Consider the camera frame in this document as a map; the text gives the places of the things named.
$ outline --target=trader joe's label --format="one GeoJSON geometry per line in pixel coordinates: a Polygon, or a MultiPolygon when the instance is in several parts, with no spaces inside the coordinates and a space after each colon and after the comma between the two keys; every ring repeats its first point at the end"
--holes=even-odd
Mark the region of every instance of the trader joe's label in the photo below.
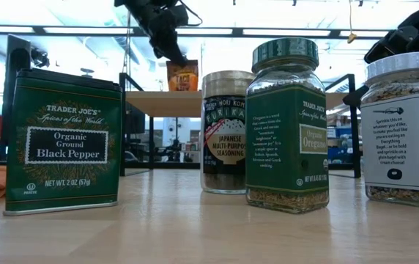
{"type": "Polygon", "coordinates": [[[18,78],[6,209],[115,202],[121,113],[119,92],[18,78]]]}
{"type": "Polygon", "coordinates": [[[204,99],[204,173],[244,174],[245,98],[204,99]]]}
{"type": "Polygon", "coordinates": [[[108,131],[27,128],[26,164],[106,164],[108,131]]]}
{"type": "Polygon", "coordinates": [[[286,194],[328,189],[325,95],[275,86],[247,96],[247,186],[286,194]]]}
{"type": "Polygon", "coordinates": [[[365,182],[419,190],[419,95],[361,106],[365,182]]]}

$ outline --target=metal jar lid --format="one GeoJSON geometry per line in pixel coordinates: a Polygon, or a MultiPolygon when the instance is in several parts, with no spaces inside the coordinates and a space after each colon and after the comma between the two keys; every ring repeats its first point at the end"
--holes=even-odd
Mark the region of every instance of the metal jar lid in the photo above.
{"type": "Polygon", "coordinates": [[[317,44],[304,37],[285,37],[261,44],[253,51],[252,73],[257,73],[271,62],[297,59],[300,62],[319,66],[317,44]]]}
{"type": "Polygon", "coordinates": [[[216,95],[244,95],[255,75],[241,70],[222,70],[203,77],[203,98],[216,95]]]}
{"type": "Polygon", "coordinates": [[[379,77],[406,70],[419,70],[419,52],[388,56],[369,64],[366,68],[367,84],[379,77]]]}

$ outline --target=seasoning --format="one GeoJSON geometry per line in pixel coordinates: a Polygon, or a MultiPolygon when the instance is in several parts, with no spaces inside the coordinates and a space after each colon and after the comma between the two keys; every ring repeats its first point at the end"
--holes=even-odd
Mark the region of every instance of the seasoning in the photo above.
{"type": "Polygon", "coordinates": [[[300,37],[253,52],[247,90],[247,201],[289,213],[329,202],[325,88],[316,44],[300,37]]]}
{"type": "Polygon", "coordinates": [[[419,52],[373,62],[367,76],[361,106],[366,194],[419,207],[419,52]]]}
{"type": "Polygon", "coordinates": [[[12,108],[4,214],[116,205],[121,140],[119,86],[22,70],[12,108]]]}
{"type": "Polygon", "coordinates": [[[189,60],[187,65],[180,67],[171,61],[167,61],[168,90],[197,91],[198,90],[198,61],[189,60]]]}
{"type": "Polygon", "coordinates": [[[237,70],[203,78],[201,187],[245,194],[245,91],[253,74],[237,70]]]}

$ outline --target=furikake jar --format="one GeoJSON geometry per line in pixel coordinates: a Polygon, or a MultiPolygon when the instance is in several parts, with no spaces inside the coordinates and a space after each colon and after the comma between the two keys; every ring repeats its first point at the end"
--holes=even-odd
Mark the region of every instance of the furikake jar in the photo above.
{"type": "Polygon", "coordinates": [[[419,52],[367,67],[361,104],[366,195],[419,207],[419,52]]]}
{"type": "Polygon", "coordinates": [[[287,37],[253,52],[246,98],[249,205],[288,213],[329,202],[325,88],[316,44],[287,37]]]}
{"type": "Polygon", "coordinates": [[[203,78],[201,187],[245,194],[245,91],[255,76],[223,70],[203,78]]]}

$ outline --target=snack bag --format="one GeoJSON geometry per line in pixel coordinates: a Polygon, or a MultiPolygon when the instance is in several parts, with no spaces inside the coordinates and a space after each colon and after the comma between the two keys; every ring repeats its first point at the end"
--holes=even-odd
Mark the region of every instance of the snack bag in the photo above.
{"type": "Polygon", "coordinates": [[[180,67],[167,61],[168,90],[194,91],[198,90],[198,60],[189,60],[187,66],[180,67]]]}

